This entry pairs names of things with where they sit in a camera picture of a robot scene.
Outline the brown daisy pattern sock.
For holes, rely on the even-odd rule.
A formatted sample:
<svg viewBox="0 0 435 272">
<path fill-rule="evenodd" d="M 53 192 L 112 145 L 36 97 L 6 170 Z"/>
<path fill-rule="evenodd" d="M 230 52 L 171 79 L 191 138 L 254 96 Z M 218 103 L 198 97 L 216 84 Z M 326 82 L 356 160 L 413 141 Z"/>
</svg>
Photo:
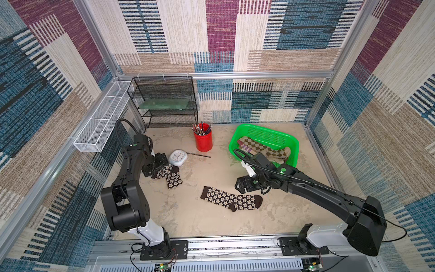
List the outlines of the brown daisy pattern sock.
<svg viewBox="0 0 435 272">
<path fill-rule="evenodd" d="M 204 187 L 201 199 L 225 207 L 232 212 L 257 210 L 263 203 L 263 198 L 259 195 L 235 195 L 213 187 Z"/>
</svg>

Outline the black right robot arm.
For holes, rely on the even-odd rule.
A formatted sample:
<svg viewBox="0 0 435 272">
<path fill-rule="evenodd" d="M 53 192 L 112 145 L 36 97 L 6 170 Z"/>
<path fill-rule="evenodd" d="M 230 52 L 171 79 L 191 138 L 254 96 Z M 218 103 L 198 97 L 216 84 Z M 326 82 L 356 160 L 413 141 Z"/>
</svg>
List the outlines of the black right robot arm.
<svg viewBox="0 0 435 272">
<path fill-rule="evenodd" d="M 310 200 L 348 225 L 343 234 L 354 249 L 367 256 L 379 254 L 387 229 L 379 200 L 371 196 L 362 199 L 335 190 L 288 164 L 277 167 L 261 153 L 249 155 L 240 149 L 233 152 L 254 172 L 252 176 L 237 179 L 234 187 L 240 193 L 259 190 L 267 194 L 272 189 L 280 189 Z"/>
</svg>

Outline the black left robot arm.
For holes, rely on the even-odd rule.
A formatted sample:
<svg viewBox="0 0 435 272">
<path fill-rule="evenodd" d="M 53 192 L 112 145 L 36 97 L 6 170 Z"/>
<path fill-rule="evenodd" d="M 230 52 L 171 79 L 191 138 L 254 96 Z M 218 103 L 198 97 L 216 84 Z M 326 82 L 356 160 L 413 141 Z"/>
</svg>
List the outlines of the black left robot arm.
<svg viewBox="0 0 435 272">
<path fill-rule="evenodd" d="M 125 145 L 118 134 L 121 122 L 129 124 L 135 135 L 131 145 Z M 165 154 L 153 154 L 152 139 L 140 133 L 126 119 L 118 119 L 114 133 L 123 155 L 120 172 L 111 186 L 101 191 L 101 201 L 112 231 L 132 233 L 139 237 L 152 255 L 162 258 L 171 251 L 168 232 L 151 219 L 149 203 L 139 184 L 142 175 L 156 177 L 168 166 Z"/>
</svg>

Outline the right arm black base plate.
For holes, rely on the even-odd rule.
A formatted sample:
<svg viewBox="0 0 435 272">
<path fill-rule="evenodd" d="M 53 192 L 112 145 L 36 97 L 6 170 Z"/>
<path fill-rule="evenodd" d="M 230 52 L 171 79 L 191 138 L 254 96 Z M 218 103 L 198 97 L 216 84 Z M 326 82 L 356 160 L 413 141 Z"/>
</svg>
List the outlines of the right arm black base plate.
<svg viewBox="0 0 435 272">
<path fill-rule="evenodd" d="M 317 248 L 307 239 L 300 239 L 295 236 L 281 237 L 277 239 L 277 245 L 282 251 L 283 256 L 302 256 L 302 255 L 328 255 L 327 247 Z"/>
</svg>

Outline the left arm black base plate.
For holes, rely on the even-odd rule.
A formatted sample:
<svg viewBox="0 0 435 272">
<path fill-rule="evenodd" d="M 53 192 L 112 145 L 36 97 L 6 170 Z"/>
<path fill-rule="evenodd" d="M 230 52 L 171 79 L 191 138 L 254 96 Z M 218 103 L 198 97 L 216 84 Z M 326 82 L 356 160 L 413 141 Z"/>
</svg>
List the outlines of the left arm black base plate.
<svg viewBox="0 0 435 272">
<path fill-rule="evenodd" d="M 141 261 L 164 261 L 164 260 L 186 260 L 188 258 L 189 241 L 171 240 L 171 245 L 163 253 L 158 253 L 155 249 L 143 249 L 139 259 Z"/>
</svg>

